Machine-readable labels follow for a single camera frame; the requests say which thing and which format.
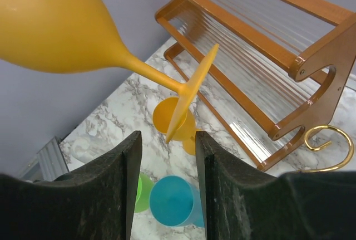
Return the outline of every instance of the table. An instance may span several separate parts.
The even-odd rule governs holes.
[[[164,51],[174,43],[173,38],[169,39],[146,63],[183,82],[179,73],[163,58]],[[74,170],[104,154],[134,130],[140,130],[142,132],[141,172],[151,177],[154,182],[167,175],[178,175],[198,187],[195,157],[187,155],[180,142],[172,141],[166,145],[164,136],[158,133],[152,124],[154,108],[160,101],[170,96],[175,96],[174,92],[138,74],[132,74],[61,142],[60,147],[69,170]],[[345,130],[356,142],[356,129],[353,125],[356,124],[354,105],[356,105],[356,92],[345,88],[332,125]],[[199,98],[195,98],[190,109],[196,118],[197,128],[207,131],[227,151],[255,166]],[[327,132],[324,136],[326,139],[331,138],[332,148],[329,147],[319,153],[299,148],[267,173],[278,176],[297,169],[322,168],[338,163],[347,154],[345,141],[335,133]],[[353,158],[342,170],[352,169],[356,169],[356,158]],[[133,219],[131,235],[133,240],[205,239],[204,229],[195,226],[165,227],[153,218],[149,210],[135,214]]]

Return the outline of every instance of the gold hook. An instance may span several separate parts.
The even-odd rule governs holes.
[[[339,134],[341,134],[342,136],[344,136],[344,138],[347,140],[348,142],[348,145],[349,145],[349,153],[347,154],[347,156],[345,157],[345,159],[343,161],[341,161],[339,164],[336,164],[334,166],[330,166],[328,168],[323,168],[323,169],[305,169],[305,170],[298,170],[299,172],[329,172],[331,170],[337,170],[337,169],[340,169],[342,167],[344,167],[345,165],[347,165],[352,156],[354,155],[354,150],[355,150],[355,147],[354,147],[354,143],[352,142],[352,139],[350,138],[350,136],[348,134],[346,134],[343,130],[340,130],[339,128],[336,128],[334,126],[331,126],[331,125],[320,125],[320,126],[316,126],[316,127],[313,127],[311,129],[309,129],[305,135],[304,135],[304,142],[306,144],[306,147],[313,151],[313,152],[317,152],[317,151],[320,151],[322,149],[324,149],[325,147],[329,146],[330,144],[332,144],[331,141],[328,141],[327,143],[325,144],[322,144],[320,146],[317,146],[317,147],[313,147],[309,144],[309,137],[310,137],[310,134],[314,131],[314,130],[320,130],[320,129],[329,129],[329,130],[333,130],[333,131],[336,131],[338,132]]]

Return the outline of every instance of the metal hook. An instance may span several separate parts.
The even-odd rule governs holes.
[[[305,135],[304,135],[304,142],[305,142],[305,145],[306,147],[313,151],[313,152],[317,152],[317,151],[320,151],[322,149],[324,149],[325,147],[329,146],[330,144],[332,144],[331,141],[328,141],[327,143],[325,144],[322,144],[320,146],[317,146],[317,147],[313,147],[309,144],[309,137],[310,137],[310,134],[315,131],[315,130],[321,130],[321,129],[329,129],[329,130],[333,130],[333,131],[336,131],[338,132],[339,134],[341,134],[342,136],[344,136],[344,138],[347,140],[348,142],[348,145],[349,145],[349,153],[347,154],[347,156],[345,157],[345,159],[343,161],[341,161],[339,164],[336,164],[334,166],[330,166],[328,168],[323,168],[323,169],[305,169],[305,170],[298,170],[299,172],[329,172],[329,171],[332,171],[332,170],[337,170],[337,169],[340,169],[342,167],[344,167],[345,165],[347,165],[352,156],[354,155],[354,151],[355,151],[355,147],[354,147],[354,143],[352,142],[352,139],[351,137],[346,134],[343,130],[340,130],[339,128],[336,128],[334,126],[331,126],[331,125],[320,125],[320,126],[316,126],[316,127],[313,127],[311,129],[309,129]]]

